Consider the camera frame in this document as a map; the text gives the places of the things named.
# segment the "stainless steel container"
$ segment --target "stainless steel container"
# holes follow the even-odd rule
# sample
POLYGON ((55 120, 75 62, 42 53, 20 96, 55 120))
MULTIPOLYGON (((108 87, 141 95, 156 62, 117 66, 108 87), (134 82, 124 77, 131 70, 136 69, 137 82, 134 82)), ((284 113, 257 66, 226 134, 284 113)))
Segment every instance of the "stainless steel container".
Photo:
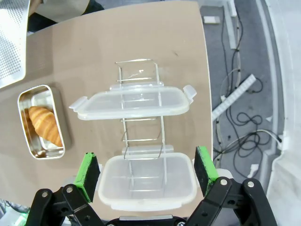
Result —
POLYGON ((65 154, 70 137, 65 124, 63 105, 60 93, 56 88, 39 85, 22 92, 18 98, 18 109, 29 152, 35 159, 58 159, 65 154), (28 109, 31 106, 46 107, 53 110, 56 124, 63 146, 57 147, 50 141, 38 136, 29 118, 28 109))

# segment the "beige tabletop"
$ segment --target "beige tabletop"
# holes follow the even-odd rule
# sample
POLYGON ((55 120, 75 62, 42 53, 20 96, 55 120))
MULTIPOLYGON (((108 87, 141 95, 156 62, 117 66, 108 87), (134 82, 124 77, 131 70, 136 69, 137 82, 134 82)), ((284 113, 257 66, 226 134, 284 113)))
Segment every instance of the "beige tabletop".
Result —
MULTIPOLYGON (((37 190, 59 189, 77 174, 85 152, 99 163, 121 154, 124 143, 119 120, 82 121, 68 108, 81 96, 106 91, 116 84, 116 61, 151 58, 159 65, 166 86, 197 90, 187 113, 164 117, 166 144, 194 158, 195 147, 212 150, 212 123, 206 43, 195 2, 154 2, 113 8, 77 17, 27 39, 27 74, 0 89, 0 198, 30 206, 37 190), (56 87, 63 102, 71 147, 61 159, 39 161, 27 148, 19 112, 18 95, 31 87, 56 87)), ((203 196, 179 209, 158 212, 111 210, 95 193, 91 204, 104 219, 120 215, 189 216, 203 196)))

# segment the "black pants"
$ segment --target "black pants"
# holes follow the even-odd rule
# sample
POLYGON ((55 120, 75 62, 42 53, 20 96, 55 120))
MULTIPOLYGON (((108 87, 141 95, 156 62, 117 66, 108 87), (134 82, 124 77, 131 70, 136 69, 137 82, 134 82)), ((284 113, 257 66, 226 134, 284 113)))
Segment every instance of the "black pants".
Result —
MULTIPOLYGON (((82 14, 89 14, 89 13, 94 13, 100 10, 103 10, 104 8, 102 7, 101 4, 97 3, 95 0, 90 0, 90 2, 87 5, 87 8, 85 12, 82 14)), ((38 13, 33 13, 29 18, 28 18, 28 25, 27 25, 27 31, 29 32, 37 32, 39 30, 42 30, 46 27, 50 27, 52 25, 56 24, 55 21, 50 20, 38 13)))

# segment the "white wall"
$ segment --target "white wall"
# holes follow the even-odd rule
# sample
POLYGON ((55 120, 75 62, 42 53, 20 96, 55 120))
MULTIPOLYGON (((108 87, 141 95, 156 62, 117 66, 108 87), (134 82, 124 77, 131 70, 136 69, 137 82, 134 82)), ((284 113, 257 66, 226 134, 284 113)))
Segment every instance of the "white wall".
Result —
POLYGON ((277 42, 285 105, 282 156, 268 199, 279 226, 301 225, 301 1, 266 0, 277 42))

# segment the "screw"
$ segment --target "screw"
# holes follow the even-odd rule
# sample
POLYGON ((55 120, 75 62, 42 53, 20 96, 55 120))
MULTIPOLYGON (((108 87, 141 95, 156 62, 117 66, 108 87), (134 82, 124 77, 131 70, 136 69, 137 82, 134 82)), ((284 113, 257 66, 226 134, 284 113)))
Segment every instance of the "screw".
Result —
POLYGON ((249 181, 249 182, 248 182, 248 186, 249 186, 249 187, 254 187, 254 183, 253 183, 252 181, 249 181))
POLYGON ((73 191, 73 188, 72 188, 71 186, 70 186, 70 187, 67 187, 66 191, 67 191, 68 193, 70 193, 70 192, 73 191))
POLYGON ((221 185, 227 185, 228 182, 225 179, 222 179, 220 183, 221 185))
POLYGON ((48 192, 43 192, 43 193, 42 193, 42 197, 43 197, 43 198, 47 197, 47 195, 48 195, 48 192))

